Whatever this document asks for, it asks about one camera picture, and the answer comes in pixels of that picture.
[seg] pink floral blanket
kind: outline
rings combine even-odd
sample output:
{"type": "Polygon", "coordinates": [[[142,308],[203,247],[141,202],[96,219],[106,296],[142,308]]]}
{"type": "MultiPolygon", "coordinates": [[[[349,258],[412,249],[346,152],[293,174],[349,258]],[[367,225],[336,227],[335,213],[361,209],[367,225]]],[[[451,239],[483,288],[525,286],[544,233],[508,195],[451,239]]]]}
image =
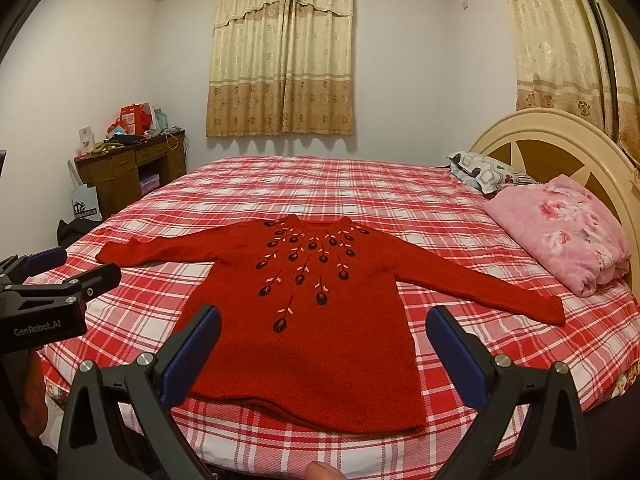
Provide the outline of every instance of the pink floral blanket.
{"type": "Polygon", "coordinates": [[[547,184],[509,187],[487,202],[487,214],[577,296],[629,270],[631,250],[611,211],[565,175],[547,184]]]}

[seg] beige curtain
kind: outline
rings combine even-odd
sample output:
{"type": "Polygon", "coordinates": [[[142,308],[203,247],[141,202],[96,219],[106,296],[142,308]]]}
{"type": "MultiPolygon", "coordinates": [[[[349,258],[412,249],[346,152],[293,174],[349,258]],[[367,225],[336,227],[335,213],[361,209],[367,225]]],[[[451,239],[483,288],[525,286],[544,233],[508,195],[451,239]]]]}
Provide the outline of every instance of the beige curtain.
{"type": "Polygon", "coordinates": [[[353,0],[220,0],[208,136],[353,133],[353,0]]]}
{"type": "Polygon", "coordinates": [[[640,168],[640,49],[607,0],[598,0],[604,16],[616,73],[618,143],[640,168]]]}
{"type": "Polygon", "coordinates": [[[611,89],[587,0],[510,0],[515,24],[516,108],[558,108],[613,135],[611,89]]]}

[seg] wooden desk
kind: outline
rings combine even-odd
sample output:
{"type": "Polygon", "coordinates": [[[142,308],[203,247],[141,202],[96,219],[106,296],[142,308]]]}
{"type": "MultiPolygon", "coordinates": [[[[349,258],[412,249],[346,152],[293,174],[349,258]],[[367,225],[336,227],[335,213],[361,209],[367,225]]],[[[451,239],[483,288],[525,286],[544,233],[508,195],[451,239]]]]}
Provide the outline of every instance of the wooden desk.
{"type": "Polygon", "coordinates": [[[82,182],[97,190],[100,212],[106,219],[142,198],[141,176],[159,174],[162,187],[186,173],[184,132],[74,160],[82,182]]]}

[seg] red sweater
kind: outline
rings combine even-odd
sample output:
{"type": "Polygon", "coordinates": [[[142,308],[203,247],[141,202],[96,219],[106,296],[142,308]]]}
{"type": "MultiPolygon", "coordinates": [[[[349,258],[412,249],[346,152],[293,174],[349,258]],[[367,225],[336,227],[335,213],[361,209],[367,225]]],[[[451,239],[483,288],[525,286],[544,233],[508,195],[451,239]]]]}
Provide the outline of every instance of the red sweater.
{"type": "Polygon", "coordinates": [[[445,260],[344,217],[253,220],[175,238],[108,242],[101,263],[212,262],[174,330],[220,309],[222,336],[191,393],[343,433],[423,428],[414,340],[396,281],[564,324],[558,297],[445,260]]]}

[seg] patterned pillow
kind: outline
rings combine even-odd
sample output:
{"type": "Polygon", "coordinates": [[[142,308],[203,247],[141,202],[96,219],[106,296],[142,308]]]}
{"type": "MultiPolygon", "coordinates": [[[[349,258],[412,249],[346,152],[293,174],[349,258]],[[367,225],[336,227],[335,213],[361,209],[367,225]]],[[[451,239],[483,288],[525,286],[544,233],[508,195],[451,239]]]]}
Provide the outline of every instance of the patterned pillow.
{"type": "Polygon", "coordinates": [[[511,166],[490,156],[473,152],[454,152],[449,155],[449,160],[473,177],[485,194],[518,184],[536,184],[529,175],[514,171],[511,166]]]}
{"type": "Polygon", "coordinates": [[[462,184],[467,184],[469,187],[480,191],[480,184],[478,184],[471,175],[461,170],[459,165],[453,162],[453,160],[449,161],[449,169],[451,170],[451,174],[462,182],[462,184]]]}

